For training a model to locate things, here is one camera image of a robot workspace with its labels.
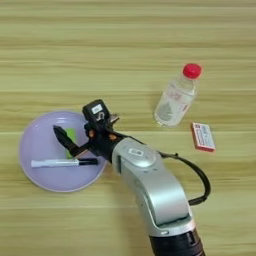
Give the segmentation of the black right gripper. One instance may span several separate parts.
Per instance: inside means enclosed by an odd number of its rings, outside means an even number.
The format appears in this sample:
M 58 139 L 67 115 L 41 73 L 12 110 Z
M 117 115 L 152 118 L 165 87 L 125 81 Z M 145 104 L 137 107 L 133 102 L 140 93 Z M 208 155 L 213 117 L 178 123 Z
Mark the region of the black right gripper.
M 115 124 L 119 119 L 117 114 L 111 114 L 109 119 L 111 124 L 100 124 L 97 128 L 87 123 L 84 128 L 89 138 L 89 144 L 85 143 L 82 146 L 75 144 L 62 127 L 54 125 L 53 130 L 58 142 L 73 158 L 77 158 L 90 150 L 96 156 L 101 156 L 111 162 L 115 146 L 126 138 L 126 135 L 115 132 L 113 129 L 112 124 Z

